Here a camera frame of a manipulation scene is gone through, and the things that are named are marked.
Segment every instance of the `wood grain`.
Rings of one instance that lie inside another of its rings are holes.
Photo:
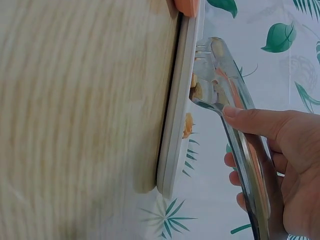
[[[124,239],[115,226],[155,187],[168,6],[0,1],[1,240]]]

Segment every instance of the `printed tablecloth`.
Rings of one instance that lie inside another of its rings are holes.
[[[319,0],[206,0],[203,38],[226,42],[257,108],[320,113],[319,21]],[[241,188],[229,183],[220,117],[191,102],[188,112],[192,134],[174,197],[147,194],[132,228],[147,240],[253,239],[236,203]]]

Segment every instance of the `palm leaf pattern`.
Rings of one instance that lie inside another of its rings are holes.
[[[246,225],[237,227],[237,228],[231,230],[230,233],[236,234],[236,233],[241,232],[241,231],[248,229],[248,228],[251,228],[251,224],[246,224]],[[293,236],[293,235],[289,234],[287,240],[310,240],[310,239],[305,236]]]
[[[188,149],[186,151],[186,158],[184,161],[184,169],[182,170],[182,172],[190,178],[191,178],[191,176],[190,176],[189,172],[191,170],[195,170],[193,167],[193,164],[195,161],[197,161],[196,156],[198,155],[198,153],[196,151],[192,150],[192,147],[191,147],[192,145],[199,146],[199,143],[193,139],[189,139]]]
[[[177,200],[177,198],[173,200],[169,206],[167,206],[165,199],[162,199],[162,202],[156,201],[157,212],[140,208],[140,210],[150,215],[149,218],[142,219],[141,222],[147,222],[149,226],[156,227],[154,234],[157,234],[158,238],[172,239],[173,232],[180,234],[182,234],[183,231],[190,232],[183,222],[185,220],[197,219],[196,217],[179,216],[178,212],[184,205],[185,200],[183,200],[179,205],[176,204]]]
[[[298,11],[302,13],[307,13],[311,15],[311,18],[316,17],[319,22],[320,18],[320,1],[319,0],[293,0],[293,3]]]
[[[310,240],[309,238],[305,237],[305,236],[293,236],[293,235],[289,235],[287,240]]]
[[[308,110],[309,113],[311,114],[315,113],[313,109],[313,105],[320,106],[320,101],[312,98],[299,83],[297,82],[294,82],[294,83],[305,108]]]

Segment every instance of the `garlic press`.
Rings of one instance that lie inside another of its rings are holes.
[[[224,106],[255,108],[226,43],[218,38],[197,42],[189,98],[220,115],[232,149],[255,240],[286,240],[284,203],[271,152],[264,137],[233,129],[222,116]]]

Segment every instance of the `leaf print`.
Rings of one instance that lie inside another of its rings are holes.
[[[171,209],[174,207],[175,203],[177,201],[177,198],[175,200],[173,200],[173,202],[171,202],[171,204],[169,205],[169,207],[165,210],[165,215],[168,215],[168,213],[171,211]]]
[[[319,22],[320,18],[320,3],[317,0],[293,0],[295,8],[298,11],[306,14],[309,12],[311,18],[313,19],[313,13],[315,14],[316,20]]]
[[[305,236],[293,236],[293,235],[289,235],[287,240],[310,240],[309,238],[305,237]]]
[[[197,161],[197,159],[195,159],[193,156],[191,156],[191,155],[188,154],[188,153],[186,154],[186,157],[187,157],[188,159]]]
[[[248,77],[248,76],[250,76],[251,74],[254,74],[254,73],[258,70],[258,67],[259,67],[259,65],[257,64],[255,70],[253,70],[253,72],[250,72],[249,74],[246,74],[246,75],[242,75],[243,68],[241,67],[241,69],[240,69],[240,74],[241,74],[241,76],[242,76],[243,78]]]
[[[169,228],[168,223],[166,221],[164,221],[164,227],[165,227],[167,233],[169,234],[170,238],[172,238],[170,228]]]
[[[189,143],[194,143],[194,144],[198,144],[200,146],[199,143],[197,143],[195,140],[189,139]]]
[[[315,50],[316,50],[316,59],[318,59],[318,63],[320,64],[320,41],[316,42]]]
[[[186,165],[188,168],[195,170],[190,163],[188,163],[187,161],[184,162],[184,165]]]
[[[270,53],[287,51],[296,39],[297,31],[294,24],[276,23],[268,31],[266,44],[261,49]]]
[[[302,26],[305,27],[306,29],[308,29],[310,32],[312,32],[316,36],[316,38],[318,39],[318,41],[316,42],[316,45],[315,45],[315,51],[316,51],[316,58],[318,60],[318,63],[320,64],[320,37],[314,31],[312,31],[312,29],[310,29],[306,25],[303,24]]]
[[[182,173],[184,173],[185,175],[187,175],[188,177],[191,178],[190,174],[188,173],[188,170],[190,170],[190,169],[194,170],[194,167],[192,166],[192,164],[194,163],[193,161],[197,161],[197,159],[195,158],[194,155],[196,155],[198,153],[191,149],[190,143],[197,144],[197,145],[199,145],[199,143],[197,143],[195,140],[189,139],[189,145],[188,145],[188,149],[186,151],[186,158],[184,160],[184,165],[187,168],[183,169]]]
[[[188,153],[191,153],[191,154],[198,154],[197,152],[192,151],[191,149],[188,149],[187,152],[188,152]]]
[[[187,173],[185,170],[182,170],[182,172],[183,172],[185,175],[187,175],[188,177],[191,178],[191,176],[189,175],[189,173]]]
[[[308,110],[309,113],[313,114],[314,110],[313,110],[313,105],[315,106],[320,106],[320,101],[315,100],[314,98],[312,98],[311,96],[309,96],[309,94],[307,93],[307,91],[297,82],[294,82],[296,89],[301,97],[301,100],[303,102],[303,105],[305,106],[305,108]]]
[[[162,201],[157,201],[156,209],[158,212],[152,212],[143,208],[140,208],[145,213],[151,214],[153,216],[157,217],[149,217],[146,219],[141,220],[141,222],[152,222],[152,224],[149,224],[149,226],[156,227],[154,230],[154,234],[159,234],[159,231],[161,231],[161,234],[158,235],[159,238],[162,239],[172,239],[173,238],[173,231],[182,234],[182,230],[190,231],[184,224],[181,223],[182,220],[195,220],[196,217],[181,217],[176,216],[182,206],[185,203],[185,200],[183,200],[177,207],[175,207],[177,198],[173,200],[169,206],[167,207],[166,200],[162,198]]]
[[[207,2],[213,7],[223,9],[231,13],[233,18],[237,16],[238,8],[235,0],[207,0]]]
[[[243,225],[243,226],[240,226],[240,227],[237,227],[233,230],[230,231],[231,234],[236,234],[242,230],[245,230],[245,229],[248,229],[248,228],[251,228],[251,224],[246,224],[246,225]]]
[[[308,93],[316,88],[318,75],[312,62],[299,55],[290,55],[279,61],[279,70],[283,76],[283,82],[290,88],[290,84],[297,82],[305,87]]]
[[[184,229],[184,230],[187,230],[190,232],[190,230],[184,226],[183,224],[181,224],[180,222],[176,221],[176,220],[173,220],[172,218],[169,218],[169,221],[172,222],[173,224],[176,224],[177,226],[179,226],[180,228]]]
[[[265,9],[261,10],[258,13],[255,13],[254,15],[252,15],[247,21],[247,24],[253,24],[254,22],[257,22],[265,17],[269,17],[272,14],[275,13],[275,11],[280,8],[282,5],[281,1],[278,1],[276,4],[266,7]]]
[[[171,227],[173,230],[175,230],[176,232],[182,234],[182,232],[181,232],[180,230],[178,230],[175,226],[173,226],[173,224],[171,223],[171,221],[168,221],[168,223],[169,223],[170,227]]]

